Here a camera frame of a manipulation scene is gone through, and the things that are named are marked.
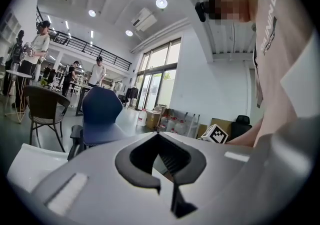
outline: black t-shirt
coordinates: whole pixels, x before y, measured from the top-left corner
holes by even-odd
[[[65,77],[65,79],[68,81],[68,82],[71,82],[72,81],[72,72],[74,72],[75,71],[75,66],[73,66],[73,65],[71,65],[70,67],[69,67],[69,72],[68,72],[68,74],[66,75],[66,77]]]
[[[50,68],[49,67],[46,67],[45,69],[44,69],[44,72],[43,72],[43,75],[49,75],[49,73],[50,73]]]

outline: white ceiling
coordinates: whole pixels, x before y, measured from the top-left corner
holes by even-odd
[[[42,15],[50,14],[51,26],[56,30],[66,32],[64,20],[68,16],[71,35],[90,42],[92,29],[97,36],[94,44],[99,44],[99,38],[105,42],[104,49],[121,57],[124,49],[131,50],[141,43],[137,36],[125,35],[126,30],[134,31],[131,20],[141,9],[148,8],[158,20],[145,32],[139,32],[143,39],[187,17],[177,0],[167,1],[168,7],[164,11],[157,8],[156,0],[38,0],[38,6]],[[193,5],[202,1],[191,0]],[[97,13],[94,18],[88,14],[91,9]],[[221,26],[210,21],[204,27],[213,54],[251,53],[254,49],[255,32],[251,29],[252,23]],[[122,50],[117,52],[111,49],[112,43],[121,46]]]
[[[58,55],[59,55],[59,52],[58,52],[58,51],[49,48],[49,49],[48,49],[48,53],[47,53],[47,55],[46,55],[46,61],[49,62],[49,63],[54,64],[54,63],[55,63],[55,60],[52,59],[50,56],[52,56],[52,57],[54,57],[55,59],[57,59]],[[91,63],[91,62],[88,62],[88,61],[85,61],[85,60],[81,60],[81,59],[79,59],[79,58],[75,58],[75,57],[70,56],[70,55],[68,55],[68,54],[63,54],[60,63],[61,63],[63,66],[65,66],[65,65],[71,65],[71,64],[73,64],[75,61],[79,61],[80,64],[81,64],[81,66],[82,66],[82,68],[83,68],[86,72],[90,72],[91,69],[92,69],[92,67],[93,67],[93,65],[95,64],[95,63]],[[114,71],[111,71],[111,70],[109,70],[109,69],[106,70],[106,76],[105,76],[106,79],[114,80],[114,79],[121,78],[121,77],[123,77],[123,76],[120,75],[120,74],[118,74],[118,73],[116,73],[116,72],[114,72]]]

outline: blue chair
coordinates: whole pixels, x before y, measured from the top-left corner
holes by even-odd
[[[114,91],[93,87],[82,104],[84,145],[91,147],[128,137],[116,124],[122,109]]]

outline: air conditioner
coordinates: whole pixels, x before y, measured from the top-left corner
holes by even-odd
[[[137,31],[143,32],[150,28],[156,22],[156,17],[147,8],[143,8],[131,21],[132,26],[134,26]]]

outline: wicker chair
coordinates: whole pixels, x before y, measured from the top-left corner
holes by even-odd
[[[31,119],[31,129],[29,144],[32,145],[32,132],[34,129],[36,136],[38,136],[38,128],[49,126],[55,132],[62,151],[65,152],[59,138],[56,124],[60,123],[60,133],[61,137],[63,137],[62,120],[69,107],[70,101],[56,92],[32,85],[24,88],[24,94],[30,109],[29,118]],[[57,104],[61,104],[64,107],[63,111],[57,110]]]

